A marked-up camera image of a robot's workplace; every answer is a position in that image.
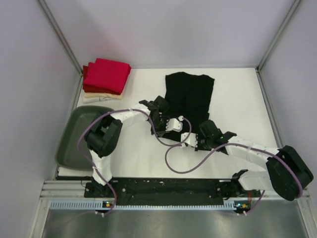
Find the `black t shirt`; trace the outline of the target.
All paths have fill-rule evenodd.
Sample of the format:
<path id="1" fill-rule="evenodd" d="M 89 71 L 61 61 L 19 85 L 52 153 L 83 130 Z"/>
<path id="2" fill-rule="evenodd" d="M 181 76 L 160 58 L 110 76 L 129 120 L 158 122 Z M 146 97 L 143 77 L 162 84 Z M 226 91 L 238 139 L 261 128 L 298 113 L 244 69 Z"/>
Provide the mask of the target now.
<path id="1" fill-rule="evenodd" d="M 183 116 L 191 123 L 192 133 L 198 134 L 199 125 L 210 117 L 214 79 L 204 74 L 177 72 L 165 77 L 165 85 L 164 98 L 169 104 L 166 115 L 170 118 Z"/>

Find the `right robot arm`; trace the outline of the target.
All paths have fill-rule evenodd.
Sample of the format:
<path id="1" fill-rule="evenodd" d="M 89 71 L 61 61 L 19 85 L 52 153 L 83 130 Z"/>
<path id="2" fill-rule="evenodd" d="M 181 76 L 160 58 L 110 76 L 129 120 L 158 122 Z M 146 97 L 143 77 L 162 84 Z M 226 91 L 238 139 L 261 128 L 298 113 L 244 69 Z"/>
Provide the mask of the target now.
<path id="1" fill-rule="evenodd" d="M 198 149 L 216 151 L 244 159 L 262 168 L 255 172 L 236 173 L 232 192 L 243 196 L 249 190 L 275 191 L 280 197 L 293 201 L 313 181 L 314 175 L 298 152 L 291 146 L 270 148 L 252 143 L 233 132 L 222 133 L 212 120 L 199 125 Z"/>

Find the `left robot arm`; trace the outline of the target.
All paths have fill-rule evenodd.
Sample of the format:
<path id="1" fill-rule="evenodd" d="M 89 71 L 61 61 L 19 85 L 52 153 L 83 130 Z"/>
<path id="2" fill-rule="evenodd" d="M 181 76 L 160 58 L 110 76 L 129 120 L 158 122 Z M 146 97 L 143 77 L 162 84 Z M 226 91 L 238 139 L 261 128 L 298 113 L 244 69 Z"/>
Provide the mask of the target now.
<path id="1" fill-rule="evenodd" d="M 162 137 L 166 133 L 169 119 L 165 114 L 169 109 L 166 99 L 158 96 L 153 101 L 141 100 L 135 106 L 112 111 L 109 115 L 99 115 L 95 124 L 84 135 L 84 140 L 92 156 L 95 191 L 100 196 L 112 192 L 111 154 L 115 150 L 123 129 L 139 122 L 148 121 L 154 127 L 151 134 Z"/>

